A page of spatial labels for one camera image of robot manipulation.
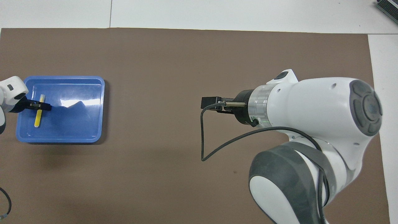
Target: yellow marker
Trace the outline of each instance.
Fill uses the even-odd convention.
[[[41,94],[39,102],[44,103],[45,97],[46,97],[46,95]],[[37,110],[36,120],[35,120],[35,128],[38,128],[40,125],[41,112],[42,112],[42,110]]]

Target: black cable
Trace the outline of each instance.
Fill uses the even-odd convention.
[[[7,200],[8,200],[8,211],[7,214],[9,214],[11,212],[11,198],[8,196],[7,192],[0,187],[0,191],[3,192],[3,194],[6,196]]]
[[[319,144],[308,134],[295,129],[295,128],[289,128],[289,127],[269,127],[269,128],[262,128],[262,129],[257,129],[251,132],[247,132],[244,133],[238,137],[235,137],[227,142],[225,142],[224,144],[220,145],[219,147],[217,147],[216,149],[214,149],[211,153],[209,153],[209,155],[207,155],[206,157],[204,157],[204,152],[205,152],[205,138],[204,138],[204,131],[203,131],[203,114],[205,113],[206,110],[216,107],[216,106],[225,106],[226,103],[225,102],[221,102],[221,103],[215,103],[215,104],[211,104],[206,106],[200,115],[200,122],[201,122],[201,135],[202,135],[202,150],[201,150],[201,160],[202,161],[206,161],[208,158],[210,158],[212,155],[214,155],[214,153],[218,152],[220,149],[224,148],[225,146],[238,141],[239,139],[242,139],[244,137],[256,134],[256,133],[260,133],[260,132],[266,132],[266,131],[273,131],[273,130],[286,130],[286,131],[291,131],[291,132],[295,132],[301,136],[303,136],[304,138],[308,139],[308,141],[310,141],[317,150],[322,151],[321,147],[319,146]],[[326,200],[325,200],[325,204],[327,203],[328,199],[329,199],[329,188],[328,188],[328,181],[326,179],[326,175],[325,175],[325,171],[323,170],[323,168],[318,165],[317,163],[315,163],[314,161],[312,161],[314,163],[314,165],[316,167],[318,167],[319,169],[319,175],[318,175],[318,193],[317,193],[317,201],[318,201],[318,211],[319,211],[319,217],[320,217],[320,221],[321,224],[326,224],[326,220],[325,220],[325,215],[323,212],[323,205],[322,205],[322,183],[325,185],[325,193],[326,193]]]

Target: blue plastic tray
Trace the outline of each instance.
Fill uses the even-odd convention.
[[[38,128],[36,111],[18,114],[16,135],[22,142],[92,143],[101,137],[105,82],[99,76],[30,76],[24,80],[28,99],[51,104]]]

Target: brown mat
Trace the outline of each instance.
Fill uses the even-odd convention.
[[[32,145],[0,135],[5,223],[271,223],[250,196],[253,157],[287,137],[242,139],[200,161],[202,96],[235,97],[292,68],[299,80],[373,85],[367,35],[174,29],[2,29],[0,80],[98,75],[103,136],[93,145]],[[207,152],[253,130],[205,114]],[[1,198],[2,211],[7,208]],[[379,137],[359,177],[326,208],[331,224],[389,223]]]

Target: white table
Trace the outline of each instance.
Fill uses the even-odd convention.
[[[175,28],[366,33],[375,89],[390,222],[398,223],[398,25],[371,0],[0,0],[1,28]]]

